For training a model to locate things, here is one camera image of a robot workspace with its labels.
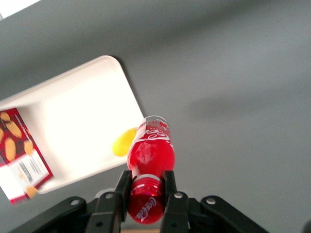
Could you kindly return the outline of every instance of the yellow object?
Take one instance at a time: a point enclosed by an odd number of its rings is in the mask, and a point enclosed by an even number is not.
[[[21,131],[14,121],[6,123],[5,125],[15,137],[21,138]]]
[[[2,112],[0,113],[0,118],[4,121],[7,121],[7,122],[10,122],[11,119],[10,119],[10,116],[6,113],[6,112]]]
[[[119,157],[125,156],[130,150],[137,128],[125,131],[112,145],[112,152]]]
[[[29,198],[33,198],[35,195],[37,195],[38,190],[31,185],[26,188],[26,193],[29,196]]]

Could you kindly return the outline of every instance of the gray table surface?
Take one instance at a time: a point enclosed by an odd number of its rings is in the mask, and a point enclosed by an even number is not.
[[[270,232],[301,232],[311,219],[310,25],[311,1],[42,0],[0,21],[0,100],[112,55],[144,115],[169,122],[179,189],[221,196]],[[69,196],[91,201],[125,169],[18,206],[0,190],[0,232]],[[144,228],[130,217],[122,227]]]

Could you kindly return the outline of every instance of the white plastic tray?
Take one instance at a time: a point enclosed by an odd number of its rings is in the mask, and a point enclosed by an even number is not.
[[[54,174],[41,194],[125,164],[112,143],[143,119],[122,67],[110,56],[0,101],[0,110],[15,107]]]

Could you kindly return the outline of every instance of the coca-cola bottle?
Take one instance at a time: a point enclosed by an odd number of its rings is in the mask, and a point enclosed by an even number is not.
[[[151,224],[164,213],[164,173],[173,170],[175,153],[165,119],[148,116],[138,127],[128,152],[132,171],[128,213],[138,223]]]

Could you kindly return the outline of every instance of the snack box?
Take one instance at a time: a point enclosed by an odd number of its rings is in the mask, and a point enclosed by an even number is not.
[[[18,110],[0,111],[0,186],[10,202],[32,198],[51,177]]]

